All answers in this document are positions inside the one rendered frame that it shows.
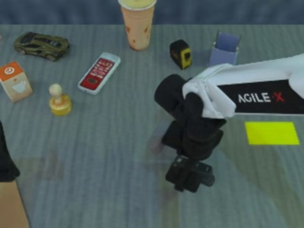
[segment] tabletop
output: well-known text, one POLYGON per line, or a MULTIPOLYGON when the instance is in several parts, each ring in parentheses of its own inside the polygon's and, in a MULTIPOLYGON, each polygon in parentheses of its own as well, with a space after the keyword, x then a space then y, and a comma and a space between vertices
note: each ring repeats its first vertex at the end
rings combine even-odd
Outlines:
POLYGON ((0 66, 17 61, 33 94, 12 103, 0 90, 0 120, 32 228, 300 228, 304 224, 302 146, 249 146, 245 121, 292 121, 303 141, 302 117, 236 116, 206 161, 216 182, 197 193, 176 192, 165 181, 173 150, 153 150, 155 129, 166 113, 154 102, 170 74, 183 78, 206 68, 217 31, 241 35, 238 63, 304 53, 304 26, 153 26, 143 52, 128 47, 121 25, 1 25, 0 66), (57 62, 23 56, 20 34, 62 36, 71 46, 57 62), (184 39, 193 64, 179 70, 169 45, 184 39), (77 83, 102 52, 122 62, 96 96, 77 83), (54 116, 48 87, 59 83, 73 102, 54 116))

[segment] orange cup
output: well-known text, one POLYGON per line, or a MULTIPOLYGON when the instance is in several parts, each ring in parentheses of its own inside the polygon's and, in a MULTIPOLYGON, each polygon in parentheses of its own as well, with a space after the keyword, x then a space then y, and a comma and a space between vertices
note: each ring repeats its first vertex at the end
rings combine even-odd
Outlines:
POLYGON ((133 50, 145 50, 150 44, 154 5, 155 2, 145 8, 131 8, 121 4, 128 42, 133 50))

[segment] orange carton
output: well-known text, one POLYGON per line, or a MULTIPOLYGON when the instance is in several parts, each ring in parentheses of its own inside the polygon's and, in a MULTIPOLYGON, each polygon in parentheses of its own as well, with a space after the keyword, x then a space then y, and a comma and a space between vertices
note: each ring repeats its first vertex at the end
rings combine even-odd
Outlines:
POLYGON ((0 68, 0 81, 12 102, 19 101, 33 92, 27 76, 17 62, 0 68))

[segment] yellow rectangle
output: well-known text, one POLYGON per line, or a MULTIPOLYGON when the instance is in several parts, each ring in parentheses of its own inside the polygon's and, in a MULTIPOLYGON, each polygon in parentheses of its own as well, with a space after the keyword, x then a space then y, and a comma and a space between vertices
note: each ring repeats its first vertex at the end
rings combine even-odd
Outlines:
POLYGON ((249 145, 299 145, 293 122, 246 122, 249 145))

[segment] blue background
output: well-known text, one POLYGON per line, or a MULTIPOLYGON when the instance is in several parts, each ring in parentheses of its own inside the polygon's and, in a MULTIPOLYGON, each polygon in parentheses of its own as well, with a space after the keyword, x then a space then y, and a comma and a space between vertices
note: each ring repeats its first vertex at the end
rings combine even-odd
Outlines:
MULTIPOLYGON (((117 0, 0 0, 1 24, 122 24, 117 0)), ((159 0, 155 24, 303 24, 303 0, 159 0)))

